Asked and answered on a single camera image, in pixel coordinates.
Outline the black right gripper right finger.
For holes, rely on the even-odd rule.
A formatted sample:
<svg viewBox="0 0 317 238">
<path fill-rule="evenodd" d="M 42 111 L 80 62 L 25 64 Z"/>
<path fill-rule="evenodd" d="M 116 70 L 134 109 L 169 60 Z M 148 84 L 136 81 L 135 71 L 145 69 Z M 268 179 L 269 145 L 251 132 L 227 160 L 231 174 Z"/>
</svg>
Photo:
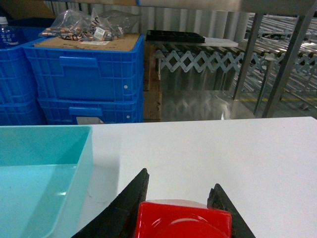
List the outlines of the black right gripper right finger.
<svg viewBox="0 0 317 238">
<path fill-rule="evenodd" d="M 207 207 L 220 209 L 231 214 L 232 238 L 255 238 L 254 233 L 219 183 L 216 183 L 214 188 L 211 188 L 207 199 Z"/>
</svg>

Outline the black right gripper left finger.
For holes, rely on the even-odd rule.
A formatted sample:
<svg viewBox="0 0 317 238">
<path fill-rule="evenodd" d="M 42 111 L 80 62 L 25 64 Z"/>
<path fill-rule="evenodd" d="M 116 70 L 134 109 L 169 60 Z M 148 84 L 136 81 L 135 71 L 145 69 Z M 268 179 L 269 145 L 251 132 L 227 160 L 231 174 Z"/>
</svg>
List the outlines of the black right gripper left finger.
<svg viewBox="0 0 317 238">
<path fill-rule="evenodd" d="M 139 205 L 146 200 L 149 174 L 146 168 L 75 238 L 131 238 L 136 229 Z"/>
</svg>

